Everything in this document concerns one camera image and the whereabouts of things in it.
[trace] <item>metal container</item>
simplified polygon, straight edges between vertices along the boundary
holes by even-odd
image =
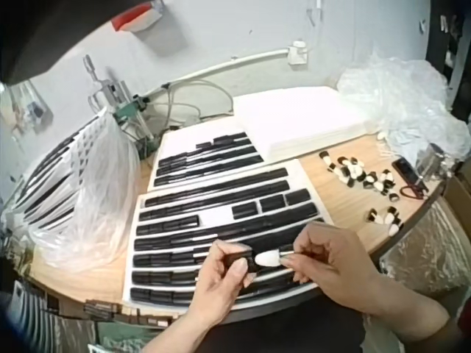
[[[435,143],[428,145],[417,162],[416,170],[421,180],[428,181],[442,173],[442,163],[445,161],[445,153]]]

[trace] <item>left hand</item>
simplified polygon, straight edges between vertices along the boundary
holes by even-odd
[[[199,270],[188,317],[207,329],[224,320],[239,291],[252,283],[255,274],[247,273],[248,265],[244,258],[235,261],[227,271],[223,259],[227,254],[244,252],[247,249],[249,247],[242,244],[214,241]]]

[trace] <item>white pipe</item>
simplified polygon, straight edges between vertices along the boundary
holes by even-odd
[[[231,66],[237,66],[237,65],[240,65],[240,64],[248,63],[248,62],[251,62],[251,61],[256,61],[256,60],[259,60],[259,59],[266,59],[268,57],[278,57],[280,55],[288,55],[288,48],[278,49],[278,50],[273,50],[273,51],[267,51],[265,53],[250,55],[248,57],[241,57],[241,58],[238,58],[238,59],[227,61],[225,63],[210,66],[209,68],[203,68],[202,70],[193,72],[192,74],[182,76],[179,79],[176,79],[176,80],[173,80],[173,81],[170,81],[170,82],[178,82],[178,81],[185,81],[185,80],[188,80],[188,79],[194,79],[196,77],[200,77],[200,76],[210,74],[211,72],[214,72],[214,71],[220,71],[220,70],[223,70],[223,69],[226,69],[226,68],[230,68]],[[152,94],[157,93],[161,89],[162,88],[160,88],[160,87],[156,88],[156,89],[146,93],[144,96],[151,96]]]

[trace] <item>wall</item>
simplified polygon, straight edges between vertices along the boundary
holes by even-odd
[[[87,96],[93,85],[82,57],[92,56],[100,77],[125,80],[131,92],[145,93],[182,75],[244,57],[308,43],[307,67],[293,70],[275,58],[208,77],[237,96],[271,88],[334,85],[341,71],[373,52],[403,59],[423,59],[429,0],[166,0],[166,13],[138,34],[114,32],[109,24],[85,38],[49,72],[32,82],[54,113],[39,133],[20,139],[21,149],[3,132],[0,140],[0,195],[12,190],[7,176],[17,177],[33,160],[53,148],[92,117]],[[227,109],[214,90],[182,89],[178,100],[195,103],[204,114]]]

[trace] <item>hand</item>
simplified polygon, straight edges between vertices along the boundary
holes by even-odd
[[[255,274],[247,273],[248,264],[244,258],[236,260],[227,271],[223,259],[227,254],[244,252],[247,249],[248,246],[237,243],[225,243],[220,240],[213,243],[199,270],[188,317],[208,329],[224,320],[239,291],[252,283]]]
[[[382,276],[354,232],[313,222],[294,241],[294,252],[281,260],[296,271],[294,281],[312,280],[345,307],[369,314],[379,310]]]

